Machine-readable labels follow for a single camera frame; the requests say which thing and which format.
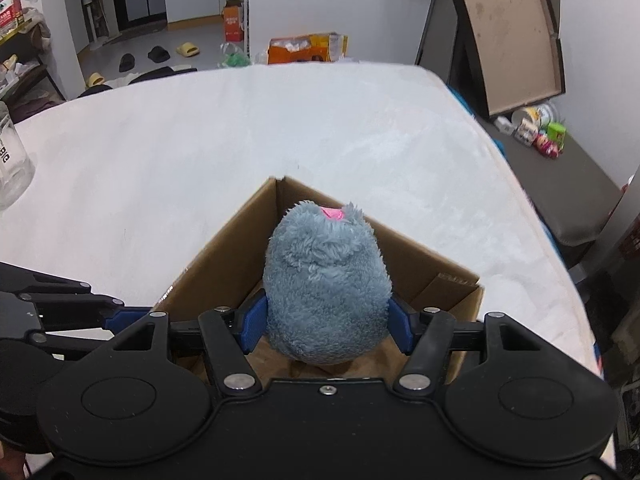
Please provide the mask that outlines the grey fluffy plush toy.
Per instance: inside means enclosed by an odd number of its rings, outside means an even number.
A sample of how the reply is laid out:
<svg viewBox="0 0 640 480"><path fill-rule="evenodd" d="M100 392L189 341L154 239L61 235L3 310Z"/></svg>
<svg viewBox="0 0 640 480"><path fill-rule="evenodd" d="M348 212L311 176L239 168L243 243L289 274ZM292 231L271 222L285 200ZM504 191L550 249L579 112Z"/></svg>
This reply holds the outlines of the grey fluffy plush toy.
<svg viewBox="0 0 640 480"><path fill-rule="evenodd" d="M375 232L353 204L304 200L276 226L262 274L267 339L288 358L342 364L388 335L392 280Z"/></svg>

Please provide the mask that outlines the clear glass jar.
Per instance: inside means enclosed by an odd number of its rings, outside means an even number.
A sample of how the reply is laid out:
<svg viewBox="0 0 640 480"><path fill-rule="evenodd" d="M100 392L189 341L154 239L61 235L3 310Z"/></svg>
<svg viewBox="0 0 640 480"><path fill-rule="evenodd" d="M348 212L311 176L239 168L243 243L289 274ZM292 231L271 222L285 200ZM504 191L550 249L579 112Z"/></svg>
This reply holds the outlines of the clear glass jar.
<svg viewBox="0 0 640 480"><path fill-rule="evenodd" d="M35 165L17 133L6 103L0 102L0 105L0 208L7 210L32 183Z"/></svg>

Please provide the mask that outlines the grey bench cushion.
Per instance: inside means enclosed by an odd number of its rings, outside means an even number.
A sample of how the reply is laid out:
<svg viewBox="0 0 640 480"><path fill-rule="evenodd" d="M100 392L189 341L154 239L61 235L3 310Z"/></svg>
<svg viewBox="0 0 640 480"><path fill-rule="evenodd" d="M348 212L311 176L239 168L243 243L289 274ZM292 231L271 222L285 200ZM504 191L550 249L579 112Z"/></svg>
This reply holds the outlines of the grey bench cushion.
<svg viewBox="0 0 640 480"><path fill-rule="evenodd" d="M571 136L564 152L551 159L487 120L478 122L502 143L515 177L561 245L576 247L598 238L623 192Z"/></svg>

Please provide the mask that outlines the green toy cup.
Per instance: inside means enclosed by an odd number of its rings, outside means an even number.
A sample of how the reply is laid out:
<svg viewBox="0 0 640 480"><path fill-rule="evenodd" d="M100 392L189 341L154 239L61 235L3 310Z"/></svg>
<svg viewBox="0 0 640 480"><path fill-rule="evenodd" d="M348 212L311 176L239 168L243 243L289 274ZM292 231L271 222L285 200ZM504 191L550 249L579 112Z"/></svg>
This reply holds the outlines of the green toy cup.
<svg viewBox="0 0 640 480"><path fill-rule="evenodd" d="M564 150L567 130L560 122L550 122L547 126L547 138L554 150L560 154Z"/></svg>

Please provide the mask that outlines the white round tin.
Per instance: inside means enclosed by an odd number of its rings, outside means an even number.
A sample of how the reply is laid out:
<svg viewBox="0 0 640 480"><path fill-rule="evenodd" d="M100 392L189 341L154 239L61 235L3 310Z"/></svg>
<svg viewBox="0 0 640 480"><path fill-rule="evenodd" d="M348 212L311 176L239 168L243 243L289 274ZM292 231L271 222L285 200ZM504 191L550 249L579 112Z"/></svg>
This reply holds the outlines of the white round tin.
<svg viewBox="0 0 640 480"><path fill-rule="evenodd" d="M511 122L515 127L521 125L523 120L534 124L538 130L546 130L548 125L559 120L559 112L551 102L544 102L534 106L526 106L514 110Z"/></svg>

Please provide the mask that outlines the yellow slipper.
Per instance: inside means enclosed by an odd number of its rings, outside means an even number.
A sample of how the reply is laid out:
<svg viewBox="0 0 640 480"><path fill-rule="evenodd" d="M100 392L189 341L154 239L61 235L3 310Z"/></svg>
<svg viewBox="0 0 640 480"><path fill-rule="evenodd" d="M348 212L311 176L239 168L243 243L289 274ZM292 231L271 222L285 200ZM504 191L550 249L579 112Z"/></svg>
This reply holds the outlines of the yellow slipper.
<svg viewBox="0 0 640 480"><path fill-rule="evenodd" d="M184 44L180 44L177 48L177 53L183 56L184 58L193 58L200 54L200 49L192 42L185 42Z"/></svg>

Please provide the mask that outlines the black slipper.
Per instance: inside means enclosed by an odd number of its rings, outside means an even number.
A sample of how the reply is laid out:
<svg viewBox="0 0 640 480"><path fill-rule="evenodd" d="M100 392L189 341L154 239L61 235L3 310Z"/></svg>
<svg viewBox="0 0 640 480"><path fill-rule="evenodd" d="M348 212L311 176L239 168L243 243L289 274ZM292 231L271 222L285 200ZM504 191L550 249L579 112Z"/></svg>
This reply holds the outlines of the black slipper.
<svg viewBox="0 0 640 480"><path fill-rule="evenodd" d="M160 64L168 61L170 59L170 54L165 48L161 46L155 46L152 47L151 50L149 50L148 59L156 64Z"/></svg>

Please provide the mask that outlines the orange paper bag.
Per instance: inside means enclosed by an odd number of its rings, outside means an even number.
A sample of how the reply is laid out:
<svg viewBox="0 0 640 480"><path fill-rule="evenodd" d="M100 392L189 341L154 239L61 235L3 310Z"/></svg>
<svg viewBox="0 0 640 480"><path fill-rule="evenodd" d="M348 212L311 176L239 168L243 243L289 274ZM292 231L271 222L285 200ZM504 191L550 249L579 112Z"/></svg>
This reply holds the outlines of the orange paper bag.
<svg viewBox="0 0 640 480"><path fill-rule="evenodd" d="M337 32L273 38L267 50L268 64L334 63L346 56L347 49L348 37Z"/></svg>

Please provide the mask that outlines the large brown framed board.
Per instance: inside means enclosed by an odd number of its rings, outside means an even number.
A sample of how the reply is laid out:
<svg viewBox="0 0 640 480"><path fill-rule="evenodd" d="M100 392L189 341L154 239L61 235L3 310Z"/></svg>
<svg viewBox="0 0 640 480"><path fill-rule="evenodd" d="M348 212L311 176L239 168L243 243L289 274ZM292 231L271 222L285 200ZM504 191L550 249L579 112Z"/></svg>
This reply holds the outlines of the large brown framed board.
<svg viewBox="0 0 640 480"><path fill-rule="evenodd" d="M495 117L565 92L550 0L452 0L480 114Z"/></svg>

